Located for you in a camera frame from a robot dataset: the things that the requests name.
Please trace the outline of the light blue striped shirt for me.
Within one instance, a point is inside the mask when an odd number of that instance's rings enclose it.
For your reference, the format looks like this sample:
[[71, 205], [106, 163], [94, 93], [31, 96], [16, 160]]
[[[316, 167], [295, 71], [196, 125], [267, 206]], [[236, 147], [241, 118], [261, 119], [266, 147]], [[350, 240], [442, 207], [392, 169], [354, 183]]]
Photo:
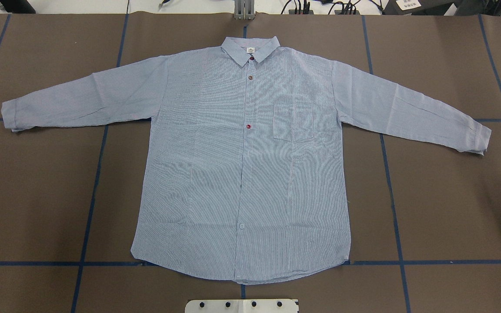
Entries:
[[348, 261], [342, 125], [484, 154], [491, 129], [273, 38], [157, 56], [2, 103], [12, 132], [150, 119], [138, 260], [253, 285]]

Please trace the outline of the grey aluminium frame post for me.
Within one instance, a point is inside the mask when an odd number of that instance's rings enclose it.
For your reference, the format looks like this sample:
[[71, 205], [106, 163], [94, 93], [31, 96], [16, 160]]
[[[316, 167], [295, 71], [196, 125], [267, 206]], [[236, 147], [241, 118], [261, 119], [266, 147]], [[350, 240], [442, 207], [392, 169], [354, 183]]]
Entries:
[[255, 2], [254, 0], [235, 0], [234, 19], [254, 20], [256, 17]]

